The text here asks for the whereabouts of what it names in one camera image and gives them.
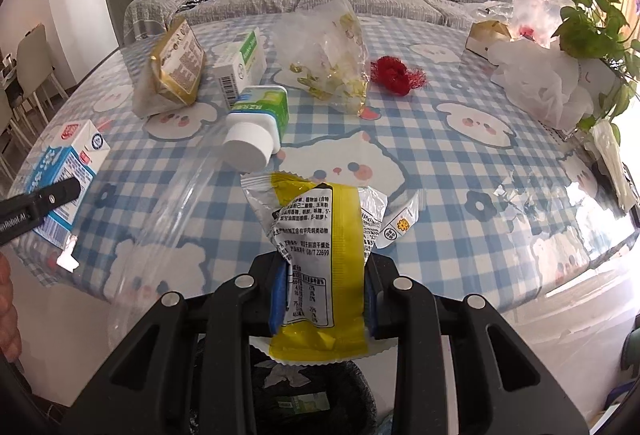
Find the person's left hand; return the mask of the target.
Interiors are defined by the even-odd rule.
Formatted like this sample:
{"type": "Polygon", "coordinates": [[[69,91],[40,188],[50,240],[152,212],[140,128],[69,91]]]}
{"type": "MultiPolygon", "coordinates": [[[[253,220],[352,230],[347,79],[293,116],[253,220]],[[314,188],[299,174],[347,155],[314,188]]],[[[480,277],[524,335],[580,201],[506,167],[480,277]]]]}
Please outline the person's left hand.
{"type": "Polygon", "coordinates": [[[22,339],[14,306],[11,266],[4,254],[0,255],[0,348],[9,363],[15,363],[21,356],[22,339]]]}

